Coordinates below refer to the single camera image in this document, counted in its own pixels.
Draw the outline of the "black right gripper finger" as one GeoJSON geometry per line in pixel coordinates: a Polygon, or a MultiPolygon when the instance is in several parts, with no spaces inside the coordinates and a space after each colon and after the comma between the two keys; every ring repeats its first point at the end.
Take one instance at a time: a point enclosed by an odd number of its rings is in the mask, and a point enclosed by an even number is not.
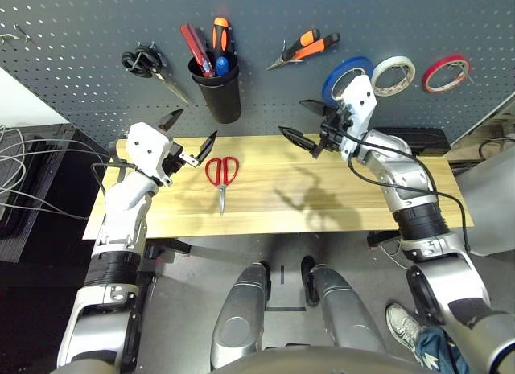
{"type": "Polygon", "coordinates": [[[321,117],[329,117],[335,112],[335,108],[332,105],[328,105],[322,101],[301,100],[299,103],[321,117]]]}
{"type": "Polygon", "coordinates": [[[289,142],[307,151],[313,158],[319,157],[319,146],[313,140],[307,138],[303,133],[291,127],[285,126],[279,126],[278,129],[289,142]]]}

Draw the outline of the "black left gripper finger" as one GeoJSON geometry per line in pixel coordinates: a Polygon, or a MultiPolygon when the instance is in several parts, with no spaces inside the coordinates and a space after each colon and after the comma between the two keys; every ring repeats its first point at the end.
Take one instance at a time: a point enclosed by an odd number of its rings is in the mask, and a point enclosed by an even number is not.
{"type": "Polygon", "coordinates": [[[197,160],[199,162],[203,162],[208,155],[211,153],[212,148],[214,146],[216,140],[217,131],[214,131],[210,136],[206,138],[202,146],[200,147],[200,152],[197,156],[197,160]]]}
{"type": "Polygon", "coordinates": [[[183,109],[177,109],[169,112],[159,120],[157,127],[164,132],[168,132],[172,128],[172,126],[179,120],[182,114],[183,109]]]}

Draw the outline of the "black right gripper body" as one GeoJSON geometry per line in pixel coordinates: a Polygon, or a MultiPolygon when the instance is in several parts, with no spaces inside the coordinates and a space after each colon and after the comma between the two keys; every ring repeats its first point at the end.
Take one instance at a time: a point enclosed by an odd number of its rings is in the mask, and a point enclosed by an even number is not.
{"type": "Polygon", "coordinates": [[[319,146],[319,155],[323,150],[330,152],[339,151],[344,133],[346,133],[351,126],[351,113],[346,107],[343,109],[335,108],[335,112],[331,116],[323,117],[323,121],[320,125],[320,140],[317,144],[319,146]]]}

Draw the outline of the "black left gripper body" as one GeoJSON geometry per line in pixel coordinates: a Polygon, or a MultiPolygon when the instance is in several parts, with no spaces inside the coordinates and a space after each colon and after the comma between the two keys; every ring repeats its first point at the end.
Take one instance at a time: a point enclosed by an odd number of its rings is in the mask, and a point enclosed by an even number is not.
{"type": "Polygon", "coordinates": [[[162,185],[172,185],[171,176],[177,173],[184,165],[198,167],[199,164],[198,158],[188,154],[181,145],[173,143],[168,156],[162,162],[162,169],[165,174],[161,181],[162,185]]]}

